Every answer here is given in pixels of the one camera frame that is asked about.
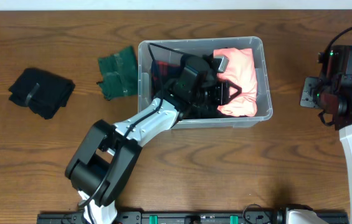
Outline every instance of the folded dark green cloth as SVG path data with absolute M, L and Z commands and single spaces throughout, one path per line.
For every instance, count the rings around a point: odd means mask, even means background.
M 109 57 L 99 58 L 98 64 L 103 80 L 97 84 L 107 100 L 137 94 L 138 69 L 132 46 Z

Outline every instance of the folded pink shirt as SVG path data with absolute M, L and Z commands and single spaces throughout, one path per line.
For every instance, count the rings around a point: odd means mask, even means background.
M 224 73 L 218 73 L 222 80 L 230 80 L 242 88 L 242 93 L 227 105 L 217 109 L 231 116 L 255 116 L 257 112 L 256 94 L 257 80 L 252 49 L 238 50 L 235 48 L 219 49 L 213 51 L 213 56 L 224 55 L 229 59 Z M 237 90 L 230 88 L 230 95 Z

